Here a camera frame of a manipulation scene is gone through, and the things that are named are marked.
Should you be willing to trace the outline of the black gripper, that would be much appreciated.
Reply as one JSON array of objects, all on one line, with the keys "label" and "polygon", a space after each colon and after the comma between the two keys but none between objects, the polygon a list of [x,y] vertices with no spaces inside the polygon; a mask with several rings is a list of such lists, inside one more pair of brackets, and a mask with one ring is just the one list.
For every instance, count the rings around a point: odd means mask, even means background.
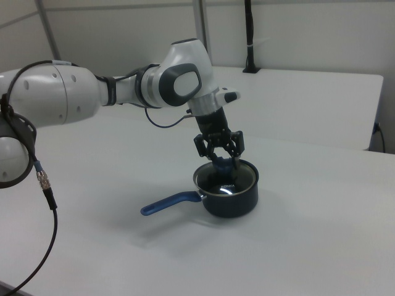
[{"label": "black gripper", "polygon": [[223,108],[214,113],[196,117],[201,134],[194,138],[200,157],[207,157],[214,162],[218,159],[215,147],[223,147],[231,158],[231,164],[238,169],[239,159],[245,150],[242,131],[230,131]]}]

